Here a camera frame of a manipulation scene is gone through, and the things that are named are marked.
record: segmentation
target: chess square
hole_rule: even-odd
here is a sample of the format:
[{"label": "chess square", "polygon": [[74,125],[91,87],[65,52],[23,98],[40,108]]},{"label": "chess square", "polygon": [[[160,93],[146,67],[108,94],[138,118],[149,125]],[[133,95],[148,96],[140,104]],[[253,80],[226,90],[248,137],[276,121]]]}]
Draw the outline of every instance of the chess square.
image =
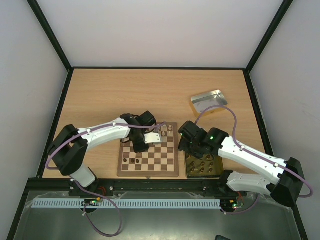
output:
[{"label": "chess square", "polygon": [[167,153],[166,157],[167,157],[167,159],[175,159],[175,154],[174,153]]},{"label": "chess square", "polygon": [[130,152],[130,147],[129,147],[129,146],[125,146],[125,147],[123,148],[123,152],[124,152],[124,153],[129,153],[129,152]]},{"label": "chess square", "polygon": [[128,166],[129,166],[128,171],[135,171],[135,169],[136,169],[136,165],[134,165],[134,164],[130,164],[130,165],[128,165]]},{"label": "chess square", "polygon": [[167,142],[166,143],[168,148],[174,148],[175,147],[175,143],[174,142]]},{"label": "chess square", "polygon": [[122,171],[128,171],[129,170],[129,164],[123,164],[121,170]]},{"label": "chess square", "polygon": [[161,165],[161,171],[167,171],[168,166],[167,165]]},{"label": "chess square", "polygon": [[148,165],[148,171],[154,171],[155,165]]},{"label": "chess square", "polygon": [[168,165],[168,172],[174,172],[175,171],[175,165]]},{"label": "chess square", "polygon": [[160,164],[154,165],[154,171],[161,172],[161,165]]},{"label": "chess square", "polygon": [[142,158],[142,163],[141,164],[148,164],[148,159],[147,158]]},{"label": "chess square", "polygon": [[143,159],[149,158],[149,153],[148,153],[148,152],[143,152],[143,153],[142,153],[142,158],[143,158]]},{"label": "chess square", "polygon": [[173,165],[174,164],[174,160],[170,158],[170,159],[167,160],[167,163],[168,163],[168,165]]},{"label": "chess square", "polygon": [[123,153],[123,157],[124,157],[125,159],[130,158],[130,152],[124,152],[124,153]]},{"label": "chess square", "polygon": [[141,165],[141,171],[142,172],[148,171],[148,164]]},{"label": "chess square", "polygon": [[136,159],[135,158],[130,158],[129,159],[129,164],[131,165],[131,164],[136,164]]}]

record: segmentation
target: black frame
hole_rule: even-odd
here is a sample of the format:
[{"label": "black frame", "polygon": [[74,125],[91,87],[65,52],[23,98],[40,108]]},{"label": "black frame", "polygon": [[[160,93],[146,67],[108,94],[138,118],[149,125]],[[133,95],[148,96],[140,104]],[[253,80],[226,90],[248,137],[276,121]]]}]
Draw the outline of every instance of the black frame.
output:
[{"label": "black frame", "polygon": [[[250,72],[252,71],[253,67],[257,63],[259,57],[261,56],[262,52],[264,51],[265,47],[267,46],[269,40],[271,39],[272,35],[276,31],[278,25],[280,24],[281,20],[285,16],[286,12],[288,11],[290,5],[292,4],[293,0],[284,0],[277,11],[275,17],[273,18],[269,28],[267,29],[266,33],[264,34],[260,44],[258,45],[257,49],[255,50],[251,60],[249,61],[249,64],[246,68],[225,68],[225,67],[72,67],[69,63],[67,56],[65,55],[61,45],[58,42],[58,39],[56,38],[53,30],[51,29],[43,11],[41,10],[41,7],[39,6],[37,0],[27,0],[29,3],[32,11],[34,12],[35,16],[37,17],[39,23],[41,24],[43,30],[45,31],[47,37],[49,38],[50,42],[52,43],[52,46],[56,50],[56,53],[58,54],[59,58],[61,59],[64,67],[66,68],[68,74],[65,80],[64,88],[60,97],[60,101],[58,103],[58,107],[52,122],[52,126],[50,129],[50,133],[45,145],[45,149],[40,161],[40,165],[37,171],[37,177],[35,178],[29,178],[25,190],[22,194],[19,206],[17,208],[10,232],[8,234],[7,239],[11,240],[14,239],[14,236],[16,234],[19,221],[21,218],[21,214],[23,212],[27,196],[29,191],[69,191],[70,190],[70,181],[68,179],[51,179],[51,178],[42,178],[44,170],[45,170],[45,162],[48,157],[47,149],[54,140],[54,135],[58,126],[58,122],[60,119],[60,115],[65,103],[65,99],[67,96],[68,88],[72,79],[72,75],[74,72],[74,69],[154,69],[154,70],[242,70],[243,75],[245,78],[245,82],[247,85],[247,89],[249,92],[249,96],[251,99],[252,107],[254,110],[254,114],[256,117],[256,121],[258,124],[258,128],[260,131],[262,143],[264,146],[264,150],[269,155],[274,155],[270,140],[268,137],[268,133],[266,130],[265,122],[258,104],[258,99],[255,93],[255,89],[253,87],[253,82],[250,77]],[[156,189],[154,191],[160,192],[160,191],[170,191],[170,192],[181,192],[179,188],[184,189],[186,192],[200,192],[205,194],[204,187],[210,184],[215,184],[214,181],[208,181],[207,179],[188,179],[188,180],[132,180],[132,179],[100,179],[106,186],[111,186],[114,188],[114,191],[117,191],[119,189],[126,189],[129,191],[139,191],[139,190],[146,190],[150,188],[152,185],[153,189]],[[307,233],[304,228],[301,216],[299,214],[298,207],[294,207],[293,209],[293,215],[298,227],[298,231],[300,233],[300,237],[303,240],[307,240]]]}]

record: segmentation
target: metal tray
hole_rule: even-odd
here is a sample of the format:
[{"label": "metal tray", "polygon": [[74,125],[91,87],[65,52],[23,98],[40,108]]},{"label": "metal tray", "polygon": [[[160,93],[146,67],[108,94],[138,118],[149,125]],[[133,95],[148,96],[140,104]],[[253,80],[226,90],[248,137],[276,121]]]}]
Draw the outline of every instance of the metal tray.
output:
[{"label": "metal tray", "polygon": [[191,103],[198,114],[201,114],[208,107],[214,105],[225,106],[228,104],[225,96],[220,90],[193,96],[191,97]]}]

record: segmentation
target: white cable tray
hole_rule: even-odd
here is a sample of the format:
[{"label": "white cable tray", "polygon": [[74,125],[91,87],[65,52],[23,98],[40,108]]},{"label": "white cable tray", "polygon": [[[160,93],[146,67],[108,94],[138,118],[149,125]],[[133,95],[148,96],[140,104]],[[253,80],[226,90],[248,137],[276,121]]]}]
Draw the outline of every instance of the white cable tray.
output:
[{"label": "white cable tray", "polygon": [[[220,209],[220,200],[215,199],[113,199],[119,209]],[[78,198],[37,198],[34,209],[78,209],[83,207],[84,199]],[[107,200],[94,203],[91,208],[114,209]]]}]

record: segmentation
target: white robotic arm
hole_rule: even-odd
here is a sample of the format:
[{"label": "white robotic arm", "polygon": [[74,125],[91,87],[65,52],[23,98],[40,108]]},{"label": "white robotic arm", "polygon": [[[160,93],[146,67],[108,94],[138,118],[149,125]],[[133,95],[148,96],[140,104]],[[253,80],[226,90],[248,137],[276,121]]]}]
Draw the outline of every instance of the white robotic arm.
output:
[{"label": "white robotic arm", "polygon": [[83,163],[86,152],[101,144],[126,138],[133,142],[135,152],[144,152],[148,150],[149,144],[162,142],[158,133],[146,132],[146,129],[155,123],[153,115],[147,111],[137,117],[124,114],[111,122],[89,128],[76,129],[73,125],[68,125],[49,147],[49,154],[53,153],[70,137],[81,135],[72,146],[68,144],[62,148],[53,157],[53,161],[62,175],[70,176],[86,188],[96,181],[96,176]]},{"label": "white robotic arm", "polygon": [[284,159],[262,153],[244,145],[241,142],[238,143],[247,150],[272,160],[276,165],[271,165],[270,163],[262,161],[258,157],[243,151],[235,145],[231,136],[226,137],[221,144],[223,147],[218,150],[218,155],[222,158],[233,160],[259,174],[242,174],[233,172],[228,178],[227,185],[235,192],[246,191],[270,195],[267,185],[270,183],[276,185],[280,181],[279,176],[282,176],[284,170],[278,167],[278,165],[286,167],[286,161]]},{"label": "white robotic arm", "polygon": [[284,169],[289,169],[303,179],[304,174],[298,160],[291,157],[286,161],[267,155],[239,141],[235,143],[232,136],[220,129],[212,128],[206,132],[191,121],[187,121],[179,129],[179,133],[182,136],[179,150],[198,159],[207,154],[230,159],[258,174],[225,170],[221,178],[231,190],[269,195],[284,206],[294,207],[303,183]]}]

